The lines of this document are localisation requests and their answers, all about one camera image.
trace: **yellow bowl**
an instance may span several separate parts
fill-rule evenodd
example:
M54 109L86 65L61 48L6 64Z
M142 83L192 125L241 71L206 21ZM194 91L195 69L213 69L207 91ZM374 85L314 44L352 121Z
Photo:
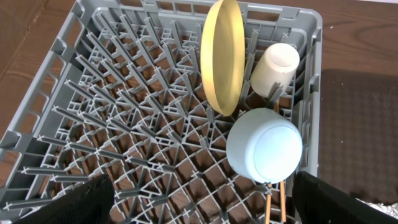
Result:
M229 116L241 95L244 76L244 29L236 0L219 0L210 9L200 49L203 87L210 106Z

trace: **yellow plate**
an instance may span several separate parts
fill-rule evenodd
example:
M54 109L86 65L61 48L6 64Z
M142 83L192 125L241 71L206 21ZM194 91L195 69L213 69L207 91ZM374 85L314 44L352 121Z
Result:
M244 29L236 0L219 0L210 9L200 49L201 78L210 106L229 116L241 95Z

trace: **white bowl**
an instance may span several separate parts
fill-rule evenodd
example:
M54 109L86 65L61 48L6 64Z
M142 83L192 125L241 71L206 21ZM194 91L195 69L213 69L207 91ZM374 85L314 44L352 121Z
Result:
M239 175L260 183L278 183L294 172L302 156L297 128L275 111L258 108L231 128L226 155Z

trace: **dish rack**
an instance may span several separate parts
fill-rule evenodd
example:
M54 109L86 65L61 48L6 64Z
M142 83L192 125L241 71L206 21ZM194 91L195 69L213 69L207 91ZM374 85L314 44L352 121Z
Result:
M214 2L77 0L0 142L0 159L18 155L0 189L0 220L18 220L108 174L116 222L263 222L266 195L279 186L235 174L225 145L239 116L266 105L249 77L276 42L300 54L280 114L302 133L297 170L317 175L321 16L239 2L245 80L237 110L224 117L206 101L199 65ZM291 187L288 179L287 195ZM273 205L271 223L280 223L279 213Z

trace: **wooden surface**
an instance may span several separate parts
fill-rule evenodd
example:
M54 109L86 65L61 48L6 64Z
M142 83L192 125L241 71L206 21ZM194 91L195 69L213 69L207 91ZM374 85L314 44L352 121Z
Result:
M0 49L8 49L5 72L0 73L0 136L14 116L32 79L53 43L74 0L30 0L38 5L19 4L29 10L15 9L7 13L0 6L2 32L15 31L11 36L0 34ZM323 17L322 69L339 68L380 75L398 76L398 4L363 2L354 0L268 0L258 3L305 7L318 11ZM28 21L23 31L6 19L23 13ZM19 44L10 44L19 38ZM14 154L0 164L0 186L11 170Z

